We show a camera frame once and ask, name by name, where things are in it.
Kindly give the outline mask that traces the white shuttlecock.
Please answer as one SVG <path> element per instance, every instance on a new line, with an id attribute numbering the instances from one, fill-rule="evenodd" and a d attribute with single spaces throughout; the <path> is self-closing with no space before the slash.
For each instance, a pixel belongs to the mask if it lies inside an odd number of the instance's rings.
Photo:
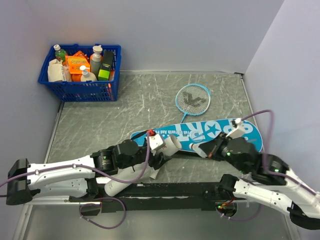
<path id="1" fill-rule="evenodd" d="M 199 143 L 191 143 L 189 148 L 197 153 L 201 158 L 207 158 L 208 155 L 200 148 Z"/>

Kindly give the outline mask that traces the blue racket cover bag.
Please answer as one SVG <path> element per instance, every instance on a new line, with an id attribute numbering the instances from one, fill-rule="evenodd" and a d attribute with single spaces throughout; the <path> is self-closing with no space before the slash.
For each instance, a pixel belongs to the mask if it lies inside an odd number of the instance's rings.
<path id="1" fill-rule="evenodd" d="M 196 152 L 189 148 L 189 145 L 202 144 L 215 140 L 215 138 L 220 134 L 227 135 L 233 129 L 232 120 L 235 120 L 235 118 L 182 123 L 181 130 L 183 131 L 184 135 L 189 134 L 189 140 L 183 141 L 181 136 L 178 137 L 178 140 L 182 145 L 182 149 L 180 149 L 178 152 L 192 153 L 197 155 Z M 172 124 L 165 127 L 158 127 L 152 130 L 154 130 L 157 134 L 160 134 L 164 139 L 166 139 L 169 136 L 169 134 L 176 133 L 175 125 L 177 124 Z M 260 132 L 258 131 L 257 127 L 254 126 L 248 120 L 243 120 L 243 125 L 245 128 L 245 134 L 242 137 L 247 142 L 254 144 L 256 150 L 260 154 L 263 148 L 263 140 Z M 147 133 L 147 131 L 140 131 L 132 134 L 130 140 L 135 141 L 139 147 L 147 147 L 146 137 L 148 136 L 149 134 Z"/>

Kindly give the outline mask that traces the white shuttlecock tube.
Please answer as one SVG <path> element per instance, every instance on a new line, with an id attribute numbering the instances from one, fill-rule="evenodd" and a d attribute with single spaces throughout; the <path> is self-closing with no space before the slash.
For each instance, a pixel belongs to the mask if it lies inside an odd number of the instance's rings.
<path id="1" fill-rule="evenodd" d="M 120 173 L 116 175 L 115 180 L 109 181 L 105 186 L 104 190 L 110 197 L 114 197 L 129 185 L 137 182 L 145 175 L 148 175 L 151 179 L 156 179 L 157 175 L 150 175 L 150 157 L 153 154 L 150 149 L 148 136 L 146 137 L 147 143 L 147 153 L 145 157 L 145 162 L 137 165 L 138 170 L 133 172 L 133 170 L 129 168 L 123 169 Z"/>

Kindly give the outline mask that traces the blue badminton racket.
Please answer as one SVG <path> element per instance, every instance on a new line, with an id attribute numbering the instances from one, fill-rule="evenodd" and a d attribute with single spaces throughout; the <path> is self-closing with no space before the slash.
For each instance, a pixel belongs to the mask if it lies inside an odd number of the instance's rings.
<path id="1" fill-rule="evenodd" d="M 182 120 L 175 125 L 176 133 L 171 133 L 164 139 L 164 145 L 154 153 L 163 154 L 168 159 L 173 154 L 182 149 L 178 137 L 183 141 L 189 140 L 189 134 L 183 134 L 181 129 L 182 123 L 186 116 L 199 116 L 207 111 L 211 103 L 211 94 L 209 90 L 201 84 L 188 84 L 181 88 L 175 97 L 176 107 L 183 113 Z"/>

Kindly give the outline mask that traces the blue plastic basket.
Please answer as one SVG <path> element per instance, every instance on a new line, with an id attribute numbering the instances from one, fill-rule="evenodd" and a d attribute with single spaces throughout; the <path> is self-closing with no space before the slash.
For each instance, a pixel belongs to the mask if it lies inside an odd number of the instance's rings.
<path id="1" fill-rule="evenodd" d="M 115 102 L 118 99 L 120 85 L 120 67 L 122 48 L 118 44 L 103 44 L 103 50 L 113 52 L 111 69 L 115 71 L 111 81 L 94 82 L 50 82 L 48 66 L 56 58 L 54 47 L 51 46 L 43 62 L 38 83 L 46 86 L 62 102 Z"/>

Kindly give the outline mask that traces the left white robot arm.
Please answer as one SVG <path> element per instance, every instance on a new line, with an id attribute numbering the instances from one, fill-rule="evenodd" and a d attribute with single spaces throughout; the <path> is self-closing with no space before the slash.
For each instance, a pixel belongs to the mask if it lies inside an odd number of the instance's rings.
<path id="1" fill-rule="evenodd" d="M 167 143 L 159 146 L 151 139 L 143 146 L 131 139 L 73 160 L 35 164 L 17 160 L 5 182 L 6 204 L 22 205 L 35 198 L 68 196 L 93 201 L 102 195 L 98 178 L 106 177 L 121 187 L 107 191 L 110 197 L 143 177 L 149 169 L 158 170 L 176 152 Z"/>

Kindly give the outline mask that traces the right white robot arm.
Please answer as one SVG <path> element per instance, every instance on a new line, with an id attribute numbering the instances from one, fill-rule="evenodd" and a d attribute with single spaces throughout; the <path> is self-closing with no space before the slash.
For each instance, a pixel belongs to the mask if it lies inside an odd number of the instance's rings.
<path id="1" fill-rule="evenodd" d="M 223 199 L 242 198 L 275 209 L 292 223 L 307 229 L 320 228 L 320 195 L 309 188 L 279 157 L 256 150 L 243 137 L 231 138 L 220 133 L 208 142 L 193 146 L 203 158 L 226 161 L 253 183 L 224 174 L 218 185 Z"/>

